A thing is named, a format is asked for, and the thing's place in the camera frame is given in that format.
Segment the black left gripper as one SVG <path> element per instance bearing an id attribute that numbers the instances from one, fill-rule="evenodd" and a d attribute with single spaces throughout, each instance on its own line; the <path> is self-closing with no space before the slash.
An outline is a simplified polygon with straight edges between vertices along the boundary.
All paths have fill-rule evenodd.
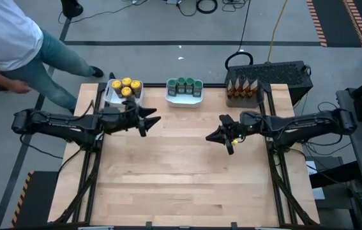
<path id="1" fill-rule="evenodd" d="M 139 107 L 135 102 L 123 104 L 124 111 L 120 111 L 117 107 L 106 107 L 99 111 L 99 120 L 105 133 L 138 128 L 140 136 L 145 137 L 147 131 L 161 120 L 160 116 L 146 118 L 157 111 L 155 108 Z"/>

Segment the black bar-shaped box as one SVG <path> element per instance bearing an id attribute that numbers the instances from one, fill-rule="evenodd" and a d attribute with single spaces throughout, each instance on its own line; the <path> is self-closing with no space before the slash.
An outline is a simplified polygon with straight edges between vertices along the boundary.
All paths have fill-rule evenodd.
<path id="1" fill-rule="evenodd" d="M 319 171 L 309 176 L 312 188 L 345 183 L 353 180 L 362 180 L 362 173 L 356 161 L 332 169 Z"/>

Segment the white plastic bin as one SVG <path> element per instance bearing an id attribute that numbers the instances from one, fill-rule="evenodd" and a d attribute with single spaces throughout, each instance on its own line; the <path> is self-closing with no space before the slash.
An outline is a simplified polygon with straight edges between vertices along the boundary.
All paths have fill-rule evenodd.
<path id="1" fill-rule="evenodd" d="M 203 102 L 203 93 L 201 97 L 194 97 L 193 95 L 178 94 L 178 93 L 176 96 L 169 96 L 167 92 L 167 83 L 166 83 L 165 99 L 170 107 L 198 108 L 201 106 L 201 103 Z"/>
<path id="2" fill-rule="evenodd" d="M 143 82 L 142 83 L 142 93 L 140 98 L 136 98 L 134 96 L 134 102 L 138 105 L 142 105 L 143 99 L 144 99 L 144 85 Z M 107 86 L 105 87 L 105 94 L 103 97 L 104 101 L 109 103 L 111 106 L 114 107 L 123 107 L 123 102 L 126 100 L 123 100 L 122 98 L 118 98 L 116 93 L 114 92 L 111 84 L 109 84 L 109 82 L 107 82 Z"/>

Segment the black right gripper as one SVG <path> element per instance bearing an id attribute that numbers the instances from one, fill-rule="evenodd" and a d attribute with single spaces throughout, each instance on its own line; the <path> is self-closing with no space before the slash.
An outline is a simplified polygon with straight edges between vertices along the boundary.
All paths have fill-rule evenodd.
<path id="1" fill-rule="evenodd" d="M 223 144 L 227 148 L 229 155 L 234 154 L 234 139 L 244 139 L 250 129 L 249 125 L 245 125 L 242 121 L 234 121 L 228 114 L 219 116 L 221 126 L 219 126 L 213 133 L 206 137 L 209 142 L 216 142 Z"/>

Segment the black aluminium table frame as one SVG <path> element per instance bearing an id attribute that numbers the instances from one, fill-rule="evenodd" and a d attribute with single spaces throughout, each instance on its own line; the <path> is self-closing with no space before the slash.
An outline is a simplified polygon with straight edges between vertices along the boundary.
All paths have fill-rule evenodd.
<path id="1" fill-rule="evenodd" d="M 262 136 L 247 138 L 228 155 L 206 136 L 220 114 L 237 118 L 225 104 L 225 88 L 208 84 L 199 108 L 173 108 L 165 88 L 147 88 L 143 104 L 160 121 L 143 138 L 137 130 L 106 135 L 101 153 L 77 154 L 67 145 L 48 220 L 54 221 L 77 194 L 82 177 L 99 167 L 95 184 L 74 220 L 103 226 L 276 227 L 279 225 Z"/>

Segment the black computer tower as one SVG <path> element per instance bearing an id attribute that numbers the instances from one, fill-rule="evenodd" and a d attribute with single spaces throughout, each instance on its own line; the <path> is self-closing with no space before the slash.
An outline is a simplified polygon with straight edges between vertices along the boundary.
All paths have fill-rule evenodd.
<path id="1" fill-rule="evenodd" d="M 303 61 L 291 61 L 271 64 L 231 66 L 227 71 L 225 83 L 230 78 L 246 77 L 261 83 L 286 84 L 289 88 L 292 104 L 296 104 L 312 89 L 311 68 Z"/>

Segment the grey translucent plastic bin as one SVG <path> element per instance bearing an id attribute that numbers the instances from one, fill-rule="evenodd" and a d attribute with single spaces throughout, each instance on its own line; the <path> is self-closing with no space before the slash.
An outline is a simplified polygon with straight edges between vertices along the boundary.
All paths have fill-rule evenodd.
<path id="1" fill-rule="evenodd" d="M 264 96 L 263 96 L 263 88 L 261 83 L 258 81 L 259 83 L 259 88 L 258 88 L 258 92 L 256 95 L 251 96 L 249 98 L 245 98 L 242 96 L 239 98 L 236 98 L 235 96 L 233 98 L 228 98 L 227 97 L 227 84 L 228 81 L 226 82 L 226 105 L 228 107 L 240 107 L 240 108 L 249 108 L 249 109 L 254 109 L 256 107 L 258 107 L 263 101 L 264 101 Z"/>

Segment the white paper sheet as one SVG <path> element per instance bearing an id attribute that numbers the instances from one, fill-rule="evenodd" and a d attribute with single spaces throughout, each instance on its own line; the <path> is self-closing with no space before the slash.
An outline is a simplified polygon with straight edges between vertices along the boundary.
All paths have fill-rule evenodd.
<path id="1" fill-rule="evenodd" d="M 317 168 L 314 161 L 306 161 L 306 166 L 310 176 L 317 173 Z M 315 200 L 325 200 L 325 195 L 322 188 L 313 188 L 312 191 Z"/>

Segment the black hazard-striped floor mat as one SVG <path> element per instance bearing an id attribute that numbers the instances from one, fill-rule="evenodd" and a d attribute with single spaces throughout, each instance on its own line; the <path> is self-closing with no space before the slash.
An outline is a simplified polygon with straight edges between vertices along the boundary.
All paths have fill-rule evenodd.
<path id="1" fill-rule="evenodd" d="M 306 0 L 323 47 L 362 47 L 362 0 Z"/>
<path id="2" fill-rule="evenodd" d="M 56 181 L 55 171 L 32 171 L 27 174 L 11 220 L 11 228 L 47 225 Z"/>

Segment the person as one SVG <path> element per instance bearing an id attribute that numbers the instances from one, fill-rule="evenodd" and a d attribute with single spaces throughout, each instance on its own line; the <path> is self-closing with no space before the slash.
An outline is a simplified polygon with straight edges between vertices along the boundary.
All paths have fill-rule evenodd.
<path id="1" fill-rule="evenodd" d="M 0 0 L 0 86 L 19 94 L 33 89 L 73 111 L 77 99 L 52 80 L 46 65 L 82 77 L 104 75 L 42 29 L 14 0 Z"/>

